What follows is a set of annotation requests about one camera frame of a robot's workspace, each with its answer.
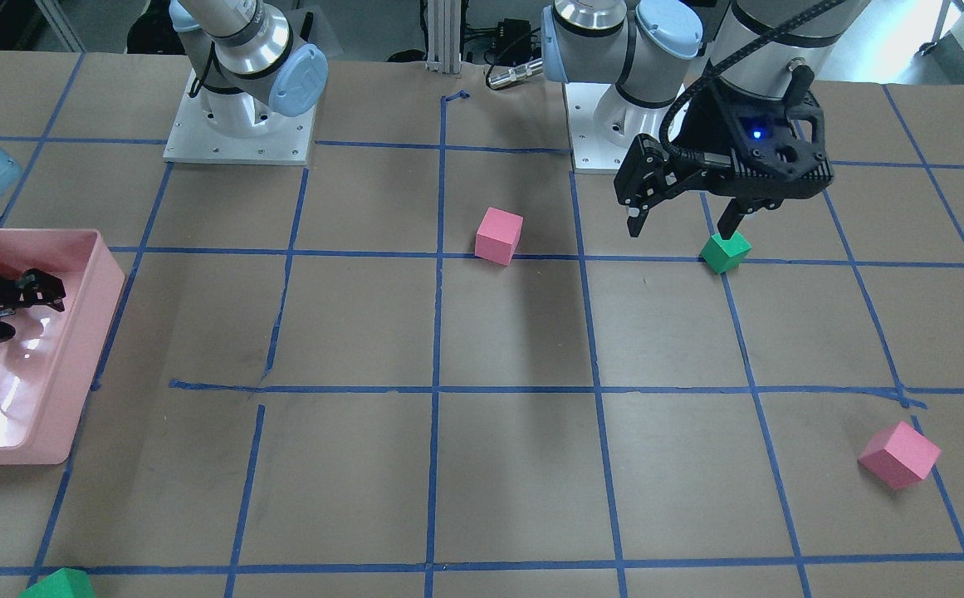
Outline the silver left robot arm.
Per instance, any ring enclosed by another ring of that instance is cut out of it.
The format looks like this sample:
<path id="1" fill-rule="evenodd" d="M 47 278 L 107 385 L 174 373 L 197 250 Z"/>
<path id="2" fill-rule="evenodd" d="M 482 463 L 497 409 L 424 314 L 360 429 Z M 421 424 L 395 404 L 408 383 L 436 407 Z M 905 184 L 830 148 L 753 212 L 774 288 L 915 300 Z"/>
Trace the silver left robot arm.
<path id="1" fill-rule="evenodd" d="M 811 87 L 864 1 L 554 1 L 542 13 L 547 79 L 607 84 L 660 117 L 622 125 L 614 178 L 636 238 L 658 204 L 728 197 L 718 234 L 745 216 L 811 199 L 834 182 Z"/>

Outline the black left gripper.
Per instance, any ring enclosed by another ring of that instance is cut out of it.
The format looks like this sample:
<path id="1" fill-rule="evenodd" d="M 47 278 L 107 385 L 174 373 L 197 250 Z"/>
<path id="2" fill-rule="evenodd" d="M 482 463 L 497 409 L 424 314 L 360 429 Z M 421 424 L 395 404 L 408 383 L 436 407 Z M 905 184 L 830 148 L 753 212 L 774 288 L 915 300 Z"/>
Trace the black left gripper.
<path id="1" fill-rule="evenodd" d="M 810 199 L 834 182 L 825 121 L 811 80 L 793 80 L 779 98 L 757 97 L 714 80 L 690 101 L 670 149 L 648 134 L 630 141 L 614 177 L 627 232 L 638 238 L 652 208 L 676 194 L 678 174 L 705 171 L 707 192 L 732 199 L 718 219 L 729 241 L 755 201 Z"/>

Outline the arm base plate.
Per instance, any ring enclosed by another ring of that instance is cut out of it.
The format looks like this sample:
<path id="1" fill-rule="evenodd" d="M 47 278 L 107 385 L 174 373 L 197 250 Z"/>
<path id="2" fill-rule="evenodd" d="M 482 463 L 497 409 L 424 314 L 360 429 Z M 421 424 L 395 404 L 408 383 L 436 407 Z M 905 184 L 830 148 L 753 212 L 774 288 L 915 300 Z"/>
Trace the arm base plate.
<path id="1" fill-rule="evenodd" d="M 566 82 L 564 98 L 578 174 L 617 173 L 634 136 L 648 134 L 657 139 L 670 109 L 635 105 L 622 97 L 615 79 Z"/>
<path id="2" fill-rule="evenodd" d="M 306 166 L 317 107 L 285 117 L 246 92 L 190 97 L 194 72 L 171 125 L 163 158 L 180 164 Z"/>

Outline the green cube near left arm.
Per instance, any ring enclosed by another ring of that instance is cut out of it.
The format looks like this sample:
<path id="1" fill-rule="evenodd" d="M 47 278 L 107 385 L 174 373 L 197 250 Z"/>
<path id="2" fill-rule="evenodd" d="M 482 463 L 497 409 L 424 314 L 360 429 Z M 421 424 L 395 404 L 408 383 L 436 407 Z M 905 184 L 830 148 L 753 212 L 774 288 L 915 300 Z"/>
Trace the green cube near left arm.
<path id="1" fill-rule="evenodd" d="M 740 232 L 733 233 L 729 239 L 714 233 L 707 239 L 699 257 L 714 273 L 721 275 L 739 266 L 751 250 L 751 243 Z"/>

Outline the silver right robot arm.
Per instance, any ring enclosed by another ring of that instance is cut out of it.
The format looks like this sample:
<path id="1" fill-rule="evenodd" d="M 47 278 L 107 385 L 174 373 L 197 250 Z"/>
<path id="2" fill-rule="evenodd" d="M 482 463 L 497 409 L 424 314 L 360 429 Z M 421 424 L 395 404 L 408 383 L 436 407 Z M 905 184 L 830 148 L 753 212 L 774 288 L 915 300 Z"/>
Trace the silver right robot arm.
<path id="1" fill-rule="evenodd" d="M 181 164 L 303 165 L 329 64 L 310 41 L 314 14 L 284 14 L 262 1 L 173 1 L 168 12 L 192 62 L 164 159 Z M 10 314 L 64 310 L 59 277 L 0 273 L 0 343 Z"/>

